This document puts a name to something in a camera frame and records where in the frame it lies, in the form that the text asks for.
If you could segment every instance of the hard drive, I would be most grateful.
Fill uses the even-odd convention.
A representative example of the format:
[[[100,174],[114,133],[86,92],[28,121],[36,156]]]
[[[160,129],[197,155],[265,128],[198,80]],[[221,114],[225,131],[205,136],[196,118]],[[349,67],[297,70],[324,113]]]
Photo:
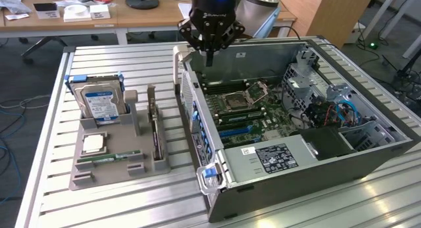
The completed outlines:
[[[126,113],[122,99],[122,75],[77,75],[66,79],[66,86],[76,98],[82,118],[93,118],[97,125],[118,122],[120,114]]]

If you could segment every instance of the blue cable on floor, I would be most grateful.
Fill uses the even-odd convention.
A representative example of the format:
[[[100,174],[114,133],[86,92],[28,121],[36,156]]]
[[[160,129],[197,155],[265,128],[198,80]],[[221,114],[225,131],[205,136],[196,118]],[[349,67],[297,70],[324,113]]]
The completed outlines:
[[[20,116],[20,118],[22,119],[21,120],[21,124],[19,125],[19,127],[9,134],[7,134],[5,136],[0,136],[0,138],[3,139],[3,138],[9,137],[13,133],[16,133],[21,129],[21,127],[24,126],[24,123],[25,123],[25,116],[22,114],[8,113],[8,112],[4,112],[1,110],[0,110],[0,113],[7,114],[7,115]],[[4,150],[4,153],[8,153],[9,158],[12,159],[12,163],[13,163],[13,166],[15,166],[15,169],[16,169],[16,174],[17,174],[17,186],[16,186],[16,189],[11,193],[11,195],[5,199],[3,199],[3,201],[0,201],[0,205],[1,205],[19,192],[20,185],[21,185],[21,177],[20,177],[20,171],[19,171],[19,167],[17,167],[17,163],[16,163],[16,157],[15,157],[13,152],[7,147],[3,147],[3,146],[0,146],[0,149]]]
[[[3,149],[4,152],[9,154],[9,157],[12,158],[13,166],[15,166],[15,169],[16,169],[16,173],[17,173],[17,186],[16,186],[16,189],[11,193],[11,195],[5,199],[3,199],[3,201],[0,201],[0,205],[1,205],[19,192],[21,178],[20,178],[20,171],[19,171],[17,164],[16,164],[15,154],[5,147],[0,146],[0,149]]]

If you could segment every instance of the office chair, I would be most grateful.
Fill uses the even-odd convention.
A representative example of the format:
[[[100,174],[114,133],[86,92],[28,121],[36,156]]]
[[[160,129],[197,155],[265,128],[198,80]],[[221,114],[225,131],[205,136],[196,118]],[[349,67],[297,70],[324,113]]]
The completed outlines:
[[[90,39],[92,40],[98,40],[98,36],[97,35],[90,35]],[[33,53],[33,51],[36,51],[42,45],[45,45],[50,40],[57,41],[62,47],[66,46],[65,42],[61,40],[60,37],[44,37],[34,45],[30,46],[29,49],[26,49],[26,51],[20,55],[21,56],[21,60],[24,61],[25,64],[33,64],[33,59],[28,58],[28,55],[30,53]],[[26,38],[19,38],[19,42],[22,44],[28,43],[28,39]]]

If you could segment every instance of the aluminum extrusion table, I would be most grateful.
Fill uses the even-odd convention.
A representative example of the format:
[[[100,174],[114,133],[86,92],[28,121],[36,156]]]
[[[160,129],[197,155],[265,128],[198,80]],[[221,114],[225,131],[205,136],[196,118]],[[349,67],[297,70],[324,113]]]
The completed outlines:
[[[312,39],[317,43],[325,42],[316,37]],[[17,228],[421,227],[420,145],[361,180],[234,219],[208,223],[173,94],[172,48],[176,44],[77,47],[74,52],[62,54]],[[420,118],[334,47],[322,48],[400,119],[421,134]],[[164,111],[172,171],[156,177],[70,191],[68,182],[80,110],[62,84],[62,77],[65,74],[94,76],[117,71],[124,73],[126,89],[138,91],[138,109],[146,106],[146,84],[156,85],[157,103]],[[342,82],[328,65],[321,65],[320,71],[333,83]]]

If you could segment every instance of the warning label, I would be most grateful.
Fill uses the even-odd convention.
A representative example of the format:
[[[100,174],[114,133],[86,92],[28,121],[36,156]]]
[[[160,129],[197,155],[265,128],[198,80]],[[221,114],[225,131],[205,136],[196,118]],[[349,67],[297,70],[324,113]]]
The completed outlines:
[[[285,144],[256,149],[256,153],[269,174],[298,166]]]

